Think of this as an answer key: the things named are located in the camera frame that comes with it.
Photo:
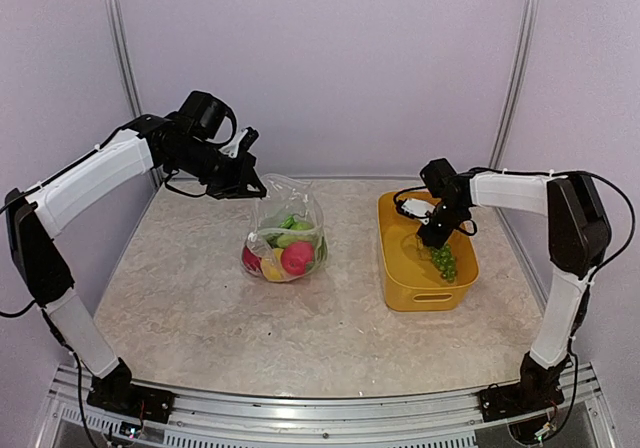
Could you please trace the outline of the green toy grapes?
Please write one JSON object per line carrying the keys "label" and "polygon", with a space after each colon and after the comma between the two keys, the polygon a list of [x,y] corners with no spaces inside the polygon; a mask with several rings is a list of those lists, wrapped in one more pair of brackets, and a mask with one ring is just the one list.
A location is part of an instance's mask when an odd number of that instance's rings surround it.
{"label": "green toy grapes", "polygon": [[447,283],[453,283],[457,277],[457,262],[449,243],[441,248],[429,248],[430,260],[438,270],[440,277]]}

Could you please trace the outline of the green toy apple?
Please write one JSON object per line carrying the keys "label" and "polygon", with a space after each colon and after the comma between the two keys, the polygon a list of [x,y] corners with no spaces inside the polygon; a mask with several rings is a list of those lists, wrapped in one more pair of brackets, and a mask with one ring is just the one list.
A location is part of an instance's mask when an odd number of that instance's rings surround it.
{"label": "green toy apple", "polygon": [[301,241],[300,235],[287,234],[287,233],[274,233],[266,236],[268,245],[273,248],[286,249],[293,243]]}

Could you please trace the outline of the clear zip top bag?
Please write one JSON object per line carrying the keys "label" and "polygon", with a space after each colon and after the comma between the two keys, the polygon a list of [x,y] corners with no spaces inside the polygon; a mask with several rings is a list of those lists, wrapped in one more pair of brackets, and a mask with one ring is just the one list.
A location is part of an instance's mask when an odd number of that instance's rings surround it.
{"label": "clear zip top bag", "polygon": [[[300,235],[301,241],[310,242],[315,250],[318,238],[325,237],[325,232],[324,214],[314,196],[312,183],[279,174],[267,174],[261,178],[261,181],[267,188],[267,195],[263,199],[257,199],[254,203],[251,230],[245,238],[243,247],[247,246],[262,259],[271,255],[273,250],[268,245],[266,236],[274,233],[287,233]],[[308,234],[294,232],[291,229],[280,229],[279,224],[289,215],[294,215],[296,221],[306,220],[313,223],[315,229]],[[285,271],[284,273],[284,281],[270,283],[293,282],[311,274],[292,276]],[[261,276],[249,274],[267,281],[263,274]]]}

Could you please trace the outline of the red toy tomato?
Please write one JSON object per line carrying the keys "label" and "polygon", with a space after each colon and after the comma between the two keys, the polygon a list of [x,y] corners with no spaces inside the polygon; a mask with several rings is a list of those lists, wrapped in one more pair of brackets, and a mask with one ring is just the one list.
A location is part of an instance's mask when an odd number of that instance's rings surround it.
{"label": "red toy tomato", "polygon": [[242,264],[251,274],[261,276],[261,258],[256,256],[247,246],[242,250]]}

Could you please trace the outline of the red toy apple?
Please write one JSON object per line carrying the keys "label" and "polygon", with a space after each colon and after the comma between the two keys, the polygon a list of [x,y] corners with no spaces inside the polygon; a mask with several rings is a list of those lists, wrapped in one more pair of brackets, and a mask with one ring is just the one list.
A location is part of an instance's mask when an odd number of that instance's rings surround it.
{"label": "red toy apple", "polygon": [[315,250],[307,241],[297,241],[284,249],[280,262],[286,273],[292,276],[302,276],[314,262]]}

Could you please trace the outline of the yellow toy lemon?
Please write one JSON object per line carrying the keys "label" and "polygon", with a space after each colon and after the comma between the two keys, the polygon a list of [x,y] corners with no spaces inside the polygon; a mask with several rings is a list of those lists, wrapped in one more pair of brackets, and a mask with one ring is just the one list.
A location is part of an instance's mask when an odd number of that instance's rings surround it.
{"label": "yellow toy lemon", "polygon": [[281,265],[282,248],[274,248],[272,254],[265,256],[260,261],[262,274],[269,282],[282,282],[285,280],[285,273]]}

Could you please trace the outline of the green toy cucumber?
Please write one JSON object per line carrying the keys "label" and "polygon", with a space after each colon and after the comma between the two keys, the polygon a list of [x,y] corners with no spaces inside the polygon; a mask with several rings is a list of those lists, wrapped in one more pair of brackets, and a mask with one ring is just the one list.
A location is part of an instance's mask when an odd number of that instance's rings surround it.
{"label": "green toy cucumber", "polygon": [[287,218],[285,218],[280,224],[279,224],[279,228],[280,229],[291,229],[296,223],[295,220],[295,216],[294,215],[289,215]]}

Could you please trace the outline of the green toy pear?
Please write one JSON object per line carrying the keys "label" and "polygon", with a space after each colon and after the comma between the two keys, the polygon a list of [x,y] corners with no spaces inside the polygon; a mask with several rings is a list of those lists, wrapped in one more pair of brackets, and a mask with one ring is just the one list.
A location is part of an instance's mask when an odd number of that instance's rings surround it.
{"label": "green toy pear", "polygon": [[300,232],[300,233],[310,233],[312,230],[315,229],[315,225],[309,221],[306,220],[301,220],[301,221],[296,221],[294,222],[290,229],[294,232]]}

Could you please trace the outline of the orange toy carrot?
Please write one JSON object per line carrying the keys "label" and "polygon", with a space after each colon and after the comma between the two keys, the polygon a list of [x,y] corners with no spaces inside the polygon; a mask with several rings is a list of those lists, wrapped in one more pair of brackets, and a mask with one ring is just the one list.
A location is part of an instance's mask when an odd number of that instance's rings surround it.
{"label": "orange toy carrot", "polygon": [[324,236],[318,238],[314,255],[311,261],[306,264],[306,273],[312,273],[323,265],[327,258],[327,244]]}

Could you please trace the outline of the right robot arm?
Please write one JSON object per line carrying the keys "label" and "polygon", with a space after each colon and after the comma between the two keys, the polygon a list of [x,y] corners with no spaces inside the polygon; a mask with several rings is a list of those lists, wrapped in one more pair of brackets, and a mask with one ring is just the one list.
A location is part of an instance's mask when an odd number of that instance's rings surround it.
{"label": "right robot arm", "polygon": [[430,161],[420,178],[438,201],[432,210],[418,216],[422,222],[418,236],[428,247],[443,247],[471,220],[474,207],[534,213],[547,221],[551,287],[540,330],[511,391],[512,404],[531,412],[556,388],[585,316],[595,276],[614,259],[606,253],[612,228],[596,185],[616,186],[584,170],[527,172],[476,167],[458,172],[445,158]]}

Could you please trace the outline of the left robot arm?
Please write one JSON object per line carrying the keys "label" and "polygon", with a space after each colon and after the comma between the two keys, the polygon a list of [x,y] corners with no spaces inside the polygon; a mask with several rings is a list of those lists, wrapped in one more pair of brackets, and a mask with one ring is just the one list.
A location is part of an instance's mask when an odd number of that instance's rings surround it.
{"label": "left robot arm", "polygon": [[19,275],[53,333],[102,382],[102,398],[118,412],[133,411],[139,389],[78,293],[59,238],[114,192],[156,170],[164,172],[165,185],[187,174],[212,199],[264,197],[252,152],[258,138],[255,128],[239,126],[227,103],[193,91],[179,109],[143,114],[59,172],[7,194],[7,234]]}

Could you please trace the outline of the yellow plastic basket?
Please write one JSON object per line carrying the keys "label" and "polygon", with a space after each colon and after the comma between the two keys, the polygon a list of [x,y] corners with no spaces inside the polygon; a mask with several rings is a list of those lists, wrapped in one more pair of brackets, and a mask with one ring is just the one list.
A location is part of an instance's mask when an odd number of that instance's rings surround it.
{"label": "yellow plastic basket", "polygon": [[400,215],[386,192],[378,199],[379,269],[386,305],[401,312],[455,309],[479,275],[469,237],[456,231],[448,240],[455,276],[447,280],[417,235],[418,220]]}

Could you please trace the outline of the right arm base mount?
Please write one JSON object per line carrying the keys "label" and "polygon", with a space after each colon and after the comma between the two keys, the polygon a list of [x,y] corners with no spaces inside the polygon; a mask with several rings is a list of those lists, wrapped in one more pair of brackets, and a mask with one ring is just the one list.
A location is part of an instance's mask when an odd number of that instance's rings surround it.
{"label": "right arm base mount", "polygon": [[518,417],[558,406],[565,401],[560,387],[542,393],[526,391],[520,382],[499,386],[492,384],[477,393],[484,422]]}

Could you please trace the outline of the aluminium front rail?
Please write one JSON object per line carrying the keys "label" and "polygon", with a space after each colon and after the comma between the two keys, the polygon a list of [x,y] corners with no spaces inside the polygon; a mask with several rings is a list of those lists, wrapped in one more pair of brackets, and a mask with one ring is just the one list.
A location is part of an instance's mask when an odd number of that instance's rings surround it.
{"label": "aluminium front rail", "polygon": [[249,396],[189,388],[175,395],[166,423],[78,407],[79,377],[58,367],[37,415],[33,447],[514,447],[516,419],[484,421],[474,388],[431,394],[343,399]]}

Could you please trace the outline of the left aluminium frame post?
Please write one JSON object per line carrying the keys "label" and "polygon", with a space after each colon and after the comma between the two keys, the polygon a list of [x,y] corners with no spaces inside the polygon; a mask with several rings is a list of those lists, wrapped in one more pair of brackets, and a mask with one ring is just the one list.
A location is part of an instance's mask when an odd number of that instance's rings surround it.
{"label": "left aluminium frame post", "polygon": [[120,0],[104,0],[116,62],[124,96],[133,117],[142,114],[142,104],[135,79],[133,64],[128,50],[126,28]]}

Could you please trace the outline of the aluminium frame post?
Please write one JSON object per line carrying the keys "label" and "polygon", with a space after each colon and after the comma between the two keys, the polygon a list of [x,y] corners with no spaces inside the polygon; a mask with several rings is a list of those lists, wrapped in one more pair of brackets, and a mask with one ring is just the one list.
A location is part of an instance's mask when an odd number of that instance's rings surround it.
{"label": "aluminium frame post", "polygon": [[133,64],[128,50],[126,28],[120,0],[104,0],[116,62],[124,96],[133,117],[142,114],[142,104],[135,79]]}
{"label": "aluminium frame post", "polygon": [[524,0],[516,51],[509,76],[506,97],[500,115],[498,131],[489,159],[489,166],[491,168],[499,168],[504,158],[522,86],[526,77],[527,63],[530,54],[530,46],[534,37],[539,1],[540,0]]}

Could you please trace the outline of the right aluminium frame post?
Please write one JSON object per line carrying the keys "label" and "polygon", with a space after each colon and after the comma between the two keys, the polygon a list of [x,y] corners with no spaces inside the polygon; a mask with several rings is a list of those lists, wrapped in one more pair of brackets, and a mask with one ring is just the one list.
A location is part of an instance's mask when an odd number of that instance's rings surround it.
{"label": "right aluminium frame post", "polygon": [[489,159],[489,166],[491,168],[499,168],[504,158],[522,86],[526,77],[527,63],[530,54],[530,46],[534,37],[539,1],[540,0],[524,0],[516,51],[509,76],[506,97],[500,115],[498,131]]}

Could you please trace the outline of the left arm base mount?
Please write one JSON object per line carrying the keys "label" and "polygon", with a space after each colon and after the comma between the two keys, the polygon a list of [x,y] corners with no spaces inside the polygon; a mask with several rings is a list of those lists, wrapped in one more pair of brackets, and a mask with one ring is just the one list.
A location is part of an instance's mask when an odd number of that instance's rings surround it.
{"label": "left arm base mount", "polygon": [[90,406],[119,415],[167,424],[176,395],[168,390],[129,384],[119,388],[93,387]]}

